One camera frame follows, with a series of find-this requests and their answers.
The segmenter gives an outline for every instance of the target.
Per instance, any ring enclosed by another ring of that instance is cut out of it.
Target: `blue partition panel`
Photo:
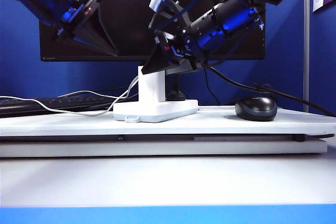
[[[336,3],[310,14],[310,101],[336,114]]]
[[[335,224],[336,205],[0,208],[1,224]]]

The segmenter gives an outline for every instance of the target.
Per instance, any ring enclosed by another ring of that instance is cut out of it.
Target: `black monitor screen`
[[[192,0],[177,0],[186,6]],[[40,53],[42,61],[145,61],[155,45],[153,31],[148,25],[153,17],[149,8],[150,0],[103,0],[101,4],[102,22],[118,50],[118,56],[77,45],[62,44],[52,39],[55,28],[40,23]],[[190,12],[195,20],[214,6],[212,0],[202,0]],[[220,59],[235,44],[237,38],[226,43],[212,55]],[[265,31],[254,29],[244,39],[241,46],[231,55],[231,60],[264,58]]]

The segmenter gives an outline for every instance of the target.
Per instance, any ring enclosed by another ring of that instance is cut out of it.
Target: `keyboard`
[[[37,98],[51,109],[68,111],[92,111],[104,110],[114,101],[105,97],[70,97],[70,98]],[[29,116],[41,114],[53,114],[33,101],[21,101],[15,99],[0,100],[0,118],[13,116]]]

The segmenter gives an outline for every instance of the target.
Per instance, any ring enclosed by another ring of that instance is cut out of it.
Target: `desk surface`
[[[119,134],[307,134],[336,133],[336,119],[279,109],[272,122],[252,122],[236,116],[233,106],[200,107],[196,114],[161,123],[126,123],[112,114],[84,117],[72,114],[0,119],[1,136]]]
[[[328,153],[0,161],[1,206],[336,203]]]

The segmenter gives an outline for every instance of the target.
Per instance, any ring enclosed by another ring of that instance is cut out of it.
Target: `black mouse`
[[[240,99],[236,102],[235,109],[237,116],[242,119],[269,122],[277,115],[278,106],[271,98],[256,97]]]

